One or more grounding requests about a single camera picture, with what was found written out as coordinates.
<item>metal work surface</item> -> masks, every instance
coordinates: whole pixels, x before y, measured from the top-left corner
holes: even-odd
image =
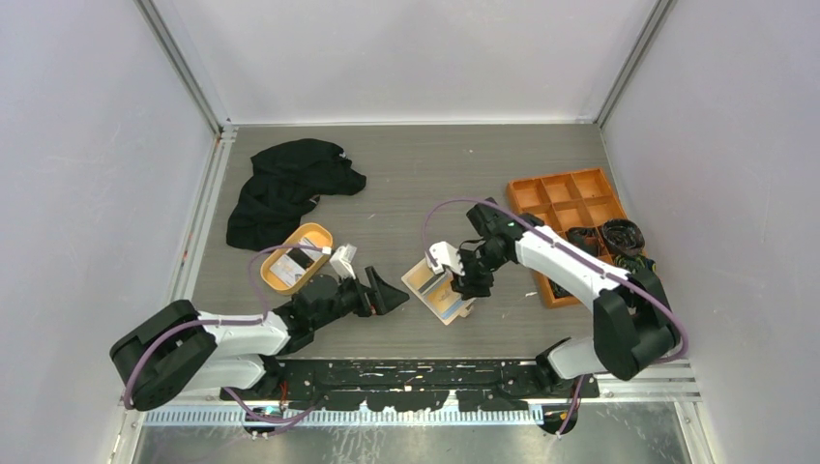
[[[354,169],[367,175],[367,187],[353,196],[324,196],[303,222],[322,224],[338,245],[357,246],[356,270],[375,266],[399,288],[401,276],[423,257],[421,226],[436,203],[457,196],[494,196],[506,205],[504,188],[512,179],[607,166],[599,130],[591,125],[240,128],[193,293],[198,309],[223,314],[261,311],[245,272],[252,253],[226,245],[225,227],[250,177],[249,158],[304,137],[343,147]],[[468,208],[464,204],[441,210],[431,221],[429,239],[459,243],[476,238],[464,216]],[[330,267],[323,272],[333,273]],[[508,264],[495,277],[492,297],[449,326],[413,297],[384,317],[335,321],[291,357],[534,357],[566,336],[591,331],[591,317],[583,307],[543,307],[532,275],[523,267]],[[274,305],[286,301],[259,281]]]
[[[575,430],[559,442],[530,420],[394,426],[321,421],[252,441],[237,426],[162,426],[146,421],[134,463],[689,463],[674,403],[581,406]]]

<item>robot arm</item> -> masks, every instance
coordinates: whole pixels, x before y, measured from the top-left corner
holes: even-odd
[[[430,248],[428,255],[434,271],[447,267],[454,273],[453,290],[463,299],[490,296],[492,273],[513,261],[549,276],[592,312],[592,336],[562,340],[536,357],[545,388],[581,374],[605,371],[629,380],[677,345],[680,334],[661,312],[625,286],[601,276],[606,272],[629,280],[668,307],[655,274],[645,271],[631,275],[586,255],[531,215],[520,217],[552,239],[553,244],[485,205],[476,205],[467,217],[482,236],[483,244],[475,250],[456,250],[439,243]],[[565,249],[583,256],[601,272],[594,272]]]
[[[350,312],[384,315],[409,299],[366,268],[371,288],[347,267],[337,281],[317,275],[291,301],[259,316],[224,316],[197,311],[190,301],[173,302],[121,338],[111,360],[127,383],[155,340],[184,324],[142,366],[132,391],[135,409],[148,411],[181,392],[233,387],[265,395],[279,385],[276,356],[294,353],[313,341],[315,332]]]

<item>wooden tray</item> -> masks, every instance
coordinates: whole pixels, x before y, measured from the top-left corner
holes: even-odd
[[[511,181],[507,184],[507,200],[514,212],[540,218],[564,239],[571,227],[599,227],[610,219],[627,218],[600,168]],[[598,240],[598,258],[612,264],[600,234]],[[549,280],[540,273],[533,274],[547,307],[580,304],[576,297],[555,298]]]

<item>white wall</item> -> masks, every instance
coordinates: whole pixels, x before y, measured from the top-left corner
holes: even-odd
[[[678,2],[605,128],[728,462],[817,462],[820,3]]]
[[[232,121],[594,120],[655,0],[161,0]]]
[[[131,0],[0,5],[0,462],[104,462],[213,136]]]

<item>metal frame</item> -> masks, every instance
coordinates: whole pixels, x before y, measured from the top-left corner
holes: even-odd
[[[640,64],[658,29],[663,24],[677,0],[658,0],[622,67],[606,101],[595,121],[602,128],[608,120],[618,99],[624,92],[635,69]],[[146,21],[155,33],[158,42],[179,74],[191,97],[196,102],[208,125],[220,139],[212,152],[199,188],[198,199],[186,231],[186,244],[169,285],[168,300],[190,298],[197,281],[205,244],[213,221],[214,210],[219,198],[225,168],[230,150],[236,139],[237,128],[220,123],[213,107],[209,104],[193,72],[174,41],[166,22],[162,19],[154,0],[134,0]],[[598,382],[600,398],[584,399],[585,403],[624,402],[674,402],[684,439],[692,462],[713,464],[715,451],[710,441],[711,426],[703,411],[700,391],[695,383],[694,373],[687,360],[669,364],[653,365],[630,382],[621,382],[609,374],[590,379]],[[529,400],[529,411],[515,412],[475,412],[461,413],[457,409],[454,394],[436,412],[396,413],[384,411],[375,413],[364,406],[360,411],[332,412],[316,411],[298,426],[374,426],[374,425],[482,425],[521,424],[538,421],[542,405],[565,404],[561,398],[541,398]],[[278,403],[250,402],[249,404],[273,405]],[[239,406],[219,400],[216,391],[210,394],[181,395],[168,405],[149,413],[123,410],[120,431],[112,448],[108,462],[130,464],[136,453],[139,437],[146,426],[230,426],[252,424],[244,422],[245,414]]]
[[[179,75],[180,80],[193,99],[193,102],[196,103],[196,107],[199,108],[199,112],[202,114],[202,117],[205,118],[211,131],[213,131],[214,134],[221,133],[222,122],[202,92],[200,83],[196,81],[196,77],[190,70],[190,66],[185,60],[182,50],[171,35],[167,23],[162,18],[154,0],[133,0],[133,3],[142,13],[145,22],[148,23],[154,36],[157,38],[157,44],[162,48],[162,51],[165,52],[168,61],[171,62],[174,71]]]
[[[649,13],[649,17],[647,17],[646,22],[643,25],[643,29],[641,29],[641,32],[638,35],[637,42],[635,42],[635,45],[630,52],[630,56],[627,58],[627,61],[618,73],[618,77],[615,78],[615,83],[612,84],[612,88],[609,90],[606,100],[603,101],[603,106],[600,109],[598,118],[595,120],[595,124],[597,124],[601,129],[603,129],[606,125],[606,121],[609,119],[609,116],[612,114],[612,110],[615,108],[615,105],[618,103],[618,100],[627,88],[632,75],[638,65],[640,65],[643,57],[646,55],[650,45],[652,45],[658,30],[663,25],[666,17],[669,15],[669,12],[672,11],[672,8],[677,2],[678,0],[657,0],[655,6],[652,8],[652,11]]]

